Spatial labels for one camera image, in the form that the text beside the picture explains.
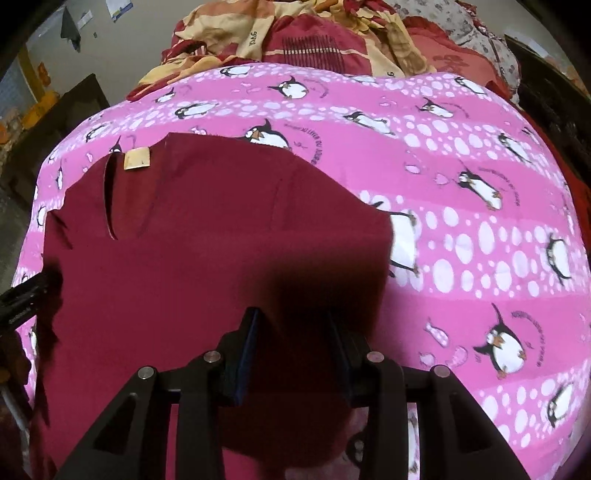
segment penguin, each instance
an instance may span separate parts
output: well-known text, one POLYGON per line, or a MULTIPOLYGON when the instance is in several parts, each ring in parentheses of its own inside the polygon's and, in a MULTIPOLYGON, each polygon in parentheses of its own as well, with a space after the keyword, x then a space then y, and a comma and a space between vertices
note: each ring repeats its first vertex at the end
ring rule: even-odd
POLYGON ((183 120, 190 116, 203 116, 215 106, 217 106, 217 103, 199 102, 181 107, 174 114, 183 120))
POLYGON ((566 417, 569 412, 570 400, 573 397, 574 385, 572 383, 561 385, 558 391, 548 402, 546 413, 552 428, 556 428, 556 424, 566 417))
POLYGON ((349 78, 358 83, 376 83, 375 78, 370 77, 369 75, 351 75, 349 78))
POLYGON ((523 368, 527 354, 517 335, 503 323, 501 312, 494 303, 492 307, 495 309, 498 323, 486 335, 486 343, 473 348, 476 352, 491 358, 492 366, 497 371, 497 377, 502 380, 508 374, 513 374, 523 368))
POLYGON ((485 92, 484 88, 482 88, 477 83, 474 83, 471 80, 465 79, 464 77, 456 77, 454 80, 456 81, 456 83, 460 87, 466 87, 468 90, 471 90, 472 92, 474 92, 477 95, 485 95, 486 96, 486 92, 485 92))
POLYGON ((449 110, 446 110, 442 106, 436 104, 435 102, 432 102, 427 97, 424 97, 424 99, 427 101, 427 103, 425 103, 425 105, 419 108, 419 111, 429 112, 433 115, 442 116, 444 118, 453 117, 453 113, 451 113, 449 110))
POLYGON ((373 119, 359 111, 345 115, 343 118, 361 125, 362 127, 370 128, 377 133, 390 135, 391 137, 396 138, 396 134, 390 130, 390 127, 388 126, 389 122, 386 118, 373 119))
POLYGON ((501 192, 470 170, 460 172, 456 183, 463 189, 476 193, 489 210, 500 210, 503 207, 501 192))
POLYGON ((345 447, 345 455, 350 462, 357 468, 361 468, 363 463, 363 448, 365 447, 365 428, 361 432, 357 432, 347 442, 345 447))
POLYGON ((41 207, 39 207, 39 210, 37 210, 37 226, 42 227, 43 225, 45 225, 46 213, 47 213, 47 207, 45 205, 42 205, 41 207))
POLYGON ((121 145, 119 144, 119 141, 121 140, 121 135, 119 136, 119 138, 117 139, 117 142, 115 143, 115 145, 113 145, 110 149, 109 149, 109 153, 123 153, 123 149, 121 148, 121 145))
POLYGON ((408 419, 408 471, 412 473, 418 472, 417 457, 417 428, 418 421, 413 415, 408 419))
POLYGON ((281 82, 276 87, 269 87, 270 89, 277 90, 285 98, 289 99, 300 99, 308 95, 309 90, 303 83, 296 81, 295 78, 290 77, 289 80, 281 82))
POLYGON ((176 95, 176 92, 174 91, 174 87, 172 87, 168 93, 165 93, 164 95, 156 98, 156 100, 154 100, 154 102, 156 102, 156 103, 168 102, 175 95, 176 95))
POLYGON ((225 67, 220 70, 222 75, 226 77, 245 77, 250 69, 252 68, 251 65, 236 65, 233 67, 225 67))
POLYGON ((535 137, 534 133, 529 128, 523 127, 521 131, 525 133, 528 137, 530 137, 536 145, 540 145, 539 140, 535 137))
POLYGON ((98 127, 94 127, 86 134, 86 143, 90 140, 98 137, 105 129, 109 126, 109 124, 100 124, 98 127))
POLYGON ((265 119, 265 125, 257 125, 252 127, 244 134, 244 139, 250 143, 259 145, 271 145, 273 147, 285 148, 291 150, 287 139, 279 132, 271 128, 268 119, 265 119))
POLYGON ((566 248, 566 243, 561 238, 552 238, 554 234, 551 233, 548 237, 550 241, 546 246, 546 257, 548 264, 558 276, 558 281, 564 285, 563 280, 568 280, 570 276, 569 253, 566 248))
POLYGON ((418 276, 417 242, 414 235, 417 218, 410 210, 408 213, 390 212, 390 222, 392 222, 392 231, 394 231, 394 241, 390 250, 390 265, 410 270, 418 276))
POLYGON ((64 171, 61 168, 61 165, 60 168, 57 169, 56 184, 58 190, 61 190, 64 187, 64 171))
POLYGON ((503 147, 505 147, 507 150, 510 150, 513 155, 515 155, 521 161, 531 163, 529 155, 516 140, 513 140, 511 137, 507 137, 505 134, 499 134, 497 138, 503 147))

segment clothing label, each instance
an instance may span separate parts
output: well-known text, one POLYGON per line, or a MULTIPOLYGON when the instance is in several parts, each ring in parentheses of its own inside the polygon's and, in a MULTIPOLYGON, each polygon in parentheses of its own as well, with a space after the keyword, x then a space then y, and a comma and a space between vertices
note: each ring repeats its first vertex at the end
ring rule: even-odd
POLYGON ((141 147, 134 148, 125 154, 123 162, 124 170, 131 170, 132 168, 149 167, 150 166, 150 148, 141 147))

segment maroon shirt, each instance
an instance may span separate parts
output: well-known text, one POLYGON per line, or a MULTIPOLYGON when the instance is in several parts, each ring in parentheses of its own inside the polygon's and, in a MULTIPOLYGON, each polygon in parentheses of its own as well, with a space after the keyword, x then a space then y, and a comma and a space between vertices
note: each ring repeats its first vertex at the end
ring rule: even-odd
POLYGON ((138 368, 184 366, 248 306, 270 322, 245 405, 220 417, 234 452, 228 479, 331 458, 349 410, 310 312, 336 306, 371 330, 387 213, 279 148, 169 134, 150 150, 137 170, 123 170, 123 154, 102 159, 47 216, 44 262, 59 266, 63 286, 57 313, 38 321, 37 478, 60 467, 138 368))

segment white polka dot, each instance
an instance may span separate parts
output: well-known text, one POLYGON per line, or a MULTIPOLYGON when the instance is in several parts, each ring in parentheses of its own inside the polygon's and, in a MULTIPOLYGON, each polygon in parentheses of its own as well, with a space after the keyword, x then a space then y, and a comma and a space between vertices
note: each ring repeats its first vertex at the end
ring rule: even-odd
POLYGON ((437 289, 443 293, 448 293, 452 290, 453 268, 447 260, 437 260, 433 265, 433 282, 437 289))
POLYGON ((537 297, 540 294, 540 287, 532 280, 527 284, 527 291, 530 292, 532 297, 537 297))
POLYGON ((474 285, 474 275, 472 275, 472 272, 464 270, 462 272, 462 277, 460 281, 462 283, 462 290, 470 291, 474 285))
POLYGON ((442 134, 449 132, 447 124, 442 120, 434 120, 432 123, 435 127, 435 130, 437 130, 438 132, 441 132, 442 134))
POLYGON ((482 284, 483 288, 490 288, 491 287, 491 278, 484 274, 480 279, 480 283, 482 284))
POLYGON ((417 129, 418 129, 418 131, 420 131, 426 137, 430 137, 431 136, 431 129, 427 125, 425 125, 425 124, 418 124, 417 125, 417 129))
POLYGON ((459 221, 456 211, 451 207, 445 207, 443 209, 443 221, 449 226, 456 226, 459 221))
POLYGON ((431 230, 435 230, 437 228, 437 216, 433 212, 427 212, 425 215, 425 220, 427 222, 427 226, 431 230))
POLYGON ((478 229, 478 244, 485 255, 490 254, 495 248, 495 234, 486 222, 482 222, 478 229))
POLYGON ((517 403, 519 405, 523 405, 523 403, 525 402, 526 396, 527 396, 527 393, 525 392, 525 387, 519 387, 517 389, 517 403))
POLYGON ((482 140, 475 134, 468 135, 468 143, 475 148, 480 148, 482 146, 482 140))
POLYGON ((495 270, 496 285, 502 290, 507 291, 511 286, 511 269, 505 262, 498 262, 495 270))
POLYGON ((540 391, 542 392, 543 396, 547 397, 554 391, 555 387, 556 382, 549 378, 548 380, 545 380, 544 383, 542 383, 542 388, 540 389, 540 391))
POLYGON ((511 429, 507 425, 501 425, 499 426, 499 432, 501 432, 505 441, 509 442, 509 439, 511 438, 511 429))
POLYGON ((525 435, 523 435, 523 437, 521 438, 521 448, 525 448, 530 444, 530 440, 531 440, 531 435, 529 433, 526 433, 525 435))
POLYGON ((518 250, 513 254, 513 269, 519 278, 525 278, 529 273, 527 257, 521 250, 518 250))
POLYGON ((544 229, 540 226, 537 226, 536 228, 534 228, 534 235, 535 235, 535 239, 541 243, 544 244, 546 243, 546 232, 544 232, 544 229))
POLYGON ((409 147, 420 147, 421 142, 415 134, 407 134, 404 136, 404 141, 409 147))
POLYGON ((495 421, 496 415, 499 413, 499 406, 496 403, 496 398, 492 395, 486 397, 482 403, 482 409, 492 421, 495 421))
POLYGON ((521 243, 521 232, 517 227, 513 227, 513 230, 511 231, 511 242, 513 245, 519 245, 521 243))
POLYGON ((448 252, 451 252, 453 250, 453 237, 449 233, 446 233, 443 246, 445 247, 445 250, 447 250, 448 252))
POLYGON ((472 260, 474 253, 472 239, 465 233, 459 235, 456 239, 456 255, 464 265, 472 260))
POLYGON ((458 153, 461 153, 462 155, 469 155, 470 154, 470 149, 468 148, 466 143, 460 137, 456 137, 455 140, 453 141, 453 144, 455 145, 458 153))
POLYGON ((521 433, 525 430, 528 419, 529 417, 525 410, 522 409, 517 412, 517 415, 515 416, 515 431, 517 433, 521 433))

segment metal bolt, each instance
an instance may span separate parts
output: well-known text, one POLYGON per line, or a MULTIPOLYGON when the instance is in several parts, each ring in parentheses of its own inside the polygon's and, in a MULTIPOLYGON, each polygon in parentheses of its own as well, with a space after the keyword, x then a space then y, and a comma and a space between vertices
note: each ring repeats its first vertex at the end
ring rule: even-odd
POLYGON ((436 365, 435 368, 433 368, 433 371, 438 377, 441 378, 447 378, 450 374, 448 367, 446 367, 445 365, 436 365))
POLYGON ((217 350, 212 350, 211 352, 207 352, 203 355, 203 359, 208 364, 214 364, 215 362, 219 362, 222 359, 222 354, 217 350))
POLYGON ((142 380, 147 380, 152 375, 154 375, 154 369, 152 367, 142 367, 138 370, 138 377, 142 380))
POLYGON ((384 354, 381 352, 370 352, 366 357, 373 364, 378 364, 384 361, 384 354))

